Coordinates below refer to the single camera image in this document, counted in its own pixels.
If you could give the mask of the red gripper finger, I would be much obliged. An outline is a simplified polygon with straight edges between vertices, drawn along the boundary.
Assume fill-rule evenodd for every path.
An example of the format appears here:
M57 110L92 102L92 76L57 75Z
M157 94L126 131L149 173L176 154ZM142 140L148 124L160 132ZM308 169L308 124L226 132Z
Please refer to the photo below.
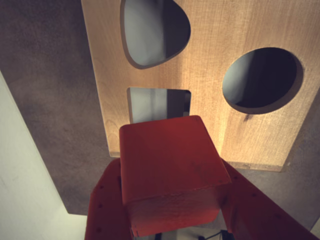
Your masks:
M219 206L236 240L317 240L229 163L231 183L219 186Z
M114 159L90 195L86 240L131 240L133 235L122 201L121 163Z

